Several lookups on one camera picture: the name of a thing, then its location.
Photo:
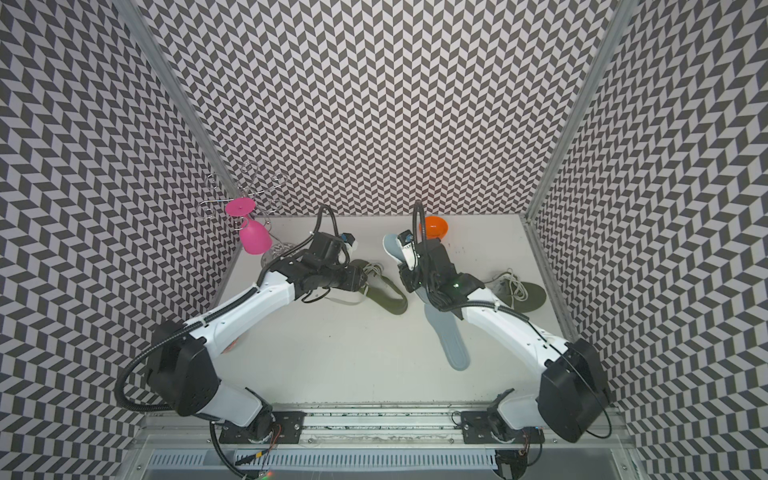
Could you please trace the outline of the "olive green sandal with laces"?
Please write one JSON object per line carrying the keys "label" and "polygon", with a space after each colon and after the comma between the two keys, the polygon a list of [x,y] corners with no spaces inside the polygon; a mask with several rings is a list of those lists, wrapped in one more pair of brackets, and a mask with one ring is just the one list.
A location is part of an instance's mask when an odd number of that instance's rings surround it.
{"label": "olive green sandal with laces", "polygon": [[371,301],[388,313],[396,316],[402,315],[407,311],[407,295],[384,274],[381,264],[356,259],[351,262],[351,265],[359,267],[363,271],[367,277],[366,283],[358,290],[357,297],[354,300],[327,297],[328,301],[348,307]]}

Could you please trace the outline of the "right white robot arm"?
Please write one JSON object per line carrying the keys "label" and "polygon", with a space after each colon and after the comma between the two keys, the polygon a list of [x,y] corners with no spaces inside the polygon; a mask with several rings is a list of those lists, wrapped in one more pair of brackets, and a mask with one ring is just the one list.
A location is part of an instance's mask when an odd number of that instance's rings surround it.
{"label": "right white robot arm", "polygon": [[410,232],[382,241],[407,291],[424,303],[485,331],[536,377],[531,391],[510,388],[488,409],[491,429],[507,442],[513,432],[548,427],[575,443],[605,414],[611,403],[607,374],[597,349],[588,341],[569,342],[533,324],[507,306],[490,288],[460,273],[437,239],[416,242]]}

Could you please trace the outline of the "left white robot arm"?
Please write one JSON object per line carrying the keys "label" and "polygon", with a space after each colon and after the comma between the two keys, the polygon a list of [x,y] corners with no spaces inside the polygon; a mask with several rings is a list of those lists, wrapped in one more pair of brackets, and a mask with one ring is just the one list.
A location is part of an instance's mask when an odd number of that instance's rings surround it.
{"label": "left white robot arm", "polygon": [[366,282],[351,262],[350,233],[311,234],[264,266],[257,281],[214,310],[186,322],[164,322],[151,346],[119,373],[117,404],[130,411],[173,411],[246,431],[253,441],[271,433],[272,406],[252,390],[226,384],[214,361],[258,322],[314,291],[356,292]]}

